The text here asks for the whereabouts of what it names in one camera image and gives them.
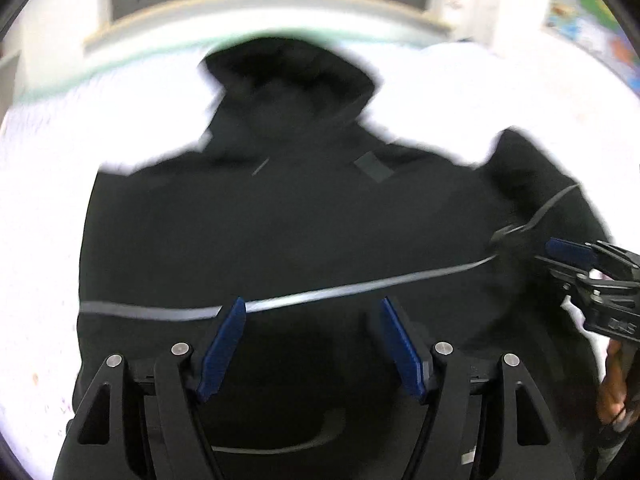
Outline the person's right hand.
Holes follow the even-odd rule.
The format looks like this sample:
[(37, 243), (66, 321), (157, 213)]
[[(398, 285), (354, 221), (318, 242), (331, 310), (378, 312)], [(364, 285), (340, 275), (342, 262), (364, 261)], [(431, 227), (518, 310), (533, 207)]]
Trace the person's right hand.
[(622, 367), (622, 344), (611, 339), (606, 348), (605, 376), (597, 396), (597, 414), (603, 425), (626, 415), (627, 385)]

